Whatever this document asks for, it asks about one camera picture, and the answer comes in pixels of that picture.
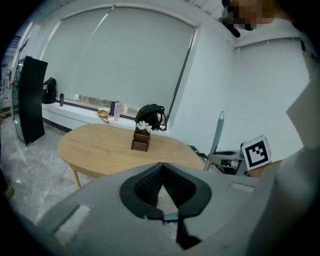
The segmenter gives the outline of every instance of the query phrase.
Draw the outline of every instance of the grey tile floor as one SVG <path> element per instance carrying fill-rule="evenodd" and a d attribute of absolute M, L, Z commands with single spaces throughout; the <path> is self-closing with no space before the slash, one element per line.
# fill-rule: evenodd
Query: grey tile floor
<path fill-rule="evenodd" d="M 15 190 L 9 203 L 14 211 L 34 223 L 76 191 L 70 167 L 58 154 L 59 140 L 66 133 L 46 123 L 43 125 L 45 135 L 28 147 L 19 140 L 12 118 L 5 119 L 1 126 L 0 168 Z M 82 185 L 94 179 L 78 175 Z M 177 211 L 165 189 L 159 193 L 159 208 L 168 214 Z M 173 239 L 176 237 L 177 223 L 166 223 L 164 228 Z"/>

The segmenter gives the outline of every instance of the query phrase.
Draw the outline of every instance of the black cabinet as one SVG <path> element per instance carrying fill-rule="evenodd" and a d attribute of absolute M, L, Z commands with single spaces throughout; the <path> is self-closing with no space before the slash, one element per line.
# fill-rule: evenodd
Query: black cabinet
<path fill-rule="evenodd" d="M 19 60 L 14 73 L 12 107 L 18 137 L 28 146 L 45 134 L 42 89 L 47 62 L 30 56 Z"/>

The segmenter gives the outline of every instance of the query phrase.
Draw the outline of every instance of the wooden table leg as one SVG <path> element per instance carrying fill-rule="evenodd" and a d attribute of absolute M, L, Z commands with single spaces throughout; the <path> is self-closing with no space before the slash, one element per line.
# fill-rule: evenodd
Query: wooden table leg
<path fill-rule="evenodd" d="M 77 188 L 77 189 L 80 189 L 80 188 L 81 188 L 81 185 L 80 185 L 78 173 L 77 173 L 75 170 L 72 170 L 72 169 L 71 169 L 71 172 L 72 172 L 72 176 L 73 176 L 73 179 L 74 179 L 74 183 L 75 183 L 76 188 Z"/>

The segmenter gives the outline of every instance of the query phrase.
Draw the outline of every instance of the table top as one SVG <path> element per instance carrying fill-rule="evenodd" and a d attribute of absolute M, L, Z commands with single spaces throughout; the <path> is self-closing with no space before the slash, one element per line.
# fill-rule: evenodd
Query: table top
<path fill-rule="evenodd" d="M 86 124 L 60 140 L 61 158 L 77 172 L 100 177 L 147 164 L 166 162 L 203 170 L 202 160 L 181 141 L 150 135 L 147 152 L 131 149 L 134 131 L 108 124 Z"/>

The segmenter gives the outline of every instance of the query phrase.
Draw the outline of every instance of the pink bottle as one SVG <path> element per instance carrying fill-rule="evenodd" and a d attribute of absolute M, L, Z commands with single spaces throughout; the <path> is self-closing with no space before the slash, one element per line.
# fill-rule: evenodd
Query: pink bottle
<path fill-rule="evenodd" d="M 122 104 L 120 102 L 116 102 L 114 106 L 114 121 L 119 121 L 121 112 L 122 112 Z"/>

